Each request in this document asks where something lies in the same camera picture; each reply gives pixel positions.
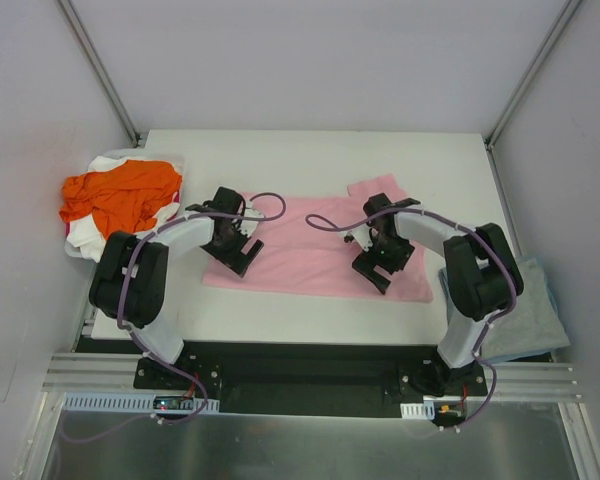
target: pile of clothes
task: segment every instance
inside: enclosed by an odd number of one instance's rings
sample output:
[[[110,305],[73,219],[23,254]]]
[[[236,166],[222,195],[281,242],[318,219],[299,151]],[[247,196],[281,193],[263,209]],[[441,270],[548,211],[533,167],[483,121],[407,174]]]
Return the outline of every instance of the pile of clothes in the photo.
[[[99,262],[113,232],[151,230],[172,218],[181,184],[182,175],[169,162],[96,157],[87,173],[67,178],[62,187],[67,242]]]

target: metal frame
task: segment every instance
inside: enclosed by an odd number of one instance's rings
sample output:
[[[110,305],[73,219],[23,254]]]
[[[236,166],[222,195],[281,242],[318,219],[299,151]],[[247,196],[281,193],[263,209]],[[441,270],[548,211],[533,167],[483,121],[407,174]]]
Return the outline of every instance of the metal frame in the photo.
[[[581,480],[600,479],[600,447],[593,436],[584,404],[560,403],[571,455]]]
[[[558,41],[560,41],[562,38],[567,27],[571,24],[571,21],[584,1],[585,0],[567,0],[565,5],[562,7],[558,18],[556,18],[556,20],[553,22],[553,25],[551,25],[549,33],[547,33],[547,36],[540,44],[540,48],[538,48],[538,51],[533,57],[531,64],[527,67],[527,70],[522,75],[522,78],[518,82],[518,85],[516,85],[516,88],[513,90],[511,97],[509,97],[509,100],[507,101],[503,112],[500,114],[500,117],[498,118],[498,121],[496,122],[491,134],[487,136],[486,144],[489,149],[496,144],[502,135],[502,132],[509,124],[509,120],[511,120],[511,117],[533,85],[538,73],[540,73],[542,67],[544,67],[544,65],[547,63],[549,56],[555,49]]]
[[[133,382],[138,354],[58,353],[51,359],[42,390],[45,392],[153,393],[165,390],[136,390]],[[584,402],[585,393],[569,363],[509,362],[496,366],[498,383],[494,402],[569,403]],[[485,372],[487,385],[491,372]],[[447,396],[440,400],[453,401]],[[483,397],[469,397],[482,401]]]
[[[129,137],[129,140],[131,140],[132,146],[136,147],[140,139],[140,134],[133,125],[131,117],[129,116],[129,112],[127,112],[127,109],[125,108],[120,96],[118,95],[118,92],[116,91],[116,88],[113,86],[113,82],[111,82],[109,74],[107,73],[106,68],[104,68],[102,60],[100,60],[100,57],[98,56],[98,52],[93,46],[93,42],[89,38],[87,30],[84,28],[84,25],[80,20],[76,8],[73,6],[73,2],[71,0],[56,0],[56,2],[60,7],[65,19],[67,20],[71,31],[75,35],[80,49],[84,53],[89,65],[96,75],[96,78],[100,82],[109,104],[113,108],[113,111],[120,121],[120,125]]]

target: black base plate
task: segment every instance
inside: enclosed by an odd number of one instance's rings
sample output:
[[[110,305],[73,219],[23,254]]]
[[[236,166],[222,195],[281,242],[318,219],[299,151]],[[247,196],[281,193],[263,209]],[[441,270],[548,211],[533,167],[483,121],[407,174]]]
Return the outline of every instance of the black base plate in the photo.
[[[434,346],[186,342],[176,366],[198,374],[210,398],[220,400],[221,412],[398,418],[401,403],[422,402],[408,376],[434,351]],[[469,395],[484,396],[485,382],[478,382],[483,376],[476,364],[445,394],[459,396],[466,384]],[[184,393],[189,386],[152,360],[138,362],[135,388]]]

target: white wall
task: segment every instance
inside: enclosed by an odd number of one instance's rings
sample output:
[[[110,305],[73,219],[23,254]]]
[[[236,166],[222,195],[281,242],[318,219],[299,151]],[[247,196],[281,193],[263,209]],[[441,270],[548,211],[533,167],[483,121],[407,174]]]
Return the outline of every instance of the white wall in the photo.
[[[140,131],[489,133],[565,0],[74,0]]]
[[[0,479],[87,287],[62,251],[62,181],[126,145],[55,3],[0,0]]]
[[[523,250],[546,260],[600,439],[600,0],[585,2],[496,154]]]

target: pink cloth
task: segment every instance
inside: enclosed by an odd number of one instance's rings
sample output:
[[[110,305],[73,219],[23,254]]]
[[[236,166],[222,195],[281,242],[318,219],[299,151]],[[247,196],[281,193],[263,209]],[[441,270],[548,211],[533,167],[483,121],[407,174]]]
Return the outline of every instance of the pink cloth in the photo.
[[[259,292],[431,302],[433,293],[425,275],[421,245],[414,245],[415,251],[403,271],[389,276],[380,270],[391,279],[389,290],[383,296],[351,268],[361,251],[357,243],[345,244],[338,234],[322,232],[305,223],[305,216],[319,213],[338,225],[350,225],[363,218],[362,206],[371,195],[384,192],[392,202],[407,197],[393,175],[349,185],[347,190],[349,197],[285,197],[285,216],[275,222],[262,223],[256,229],[254,237],[264,242],[264,248],[244,278],[212,259],[202,283]],[[280,209],[278,200],[268,197],[257,199],[254,206],[267,216],[275,215]]]

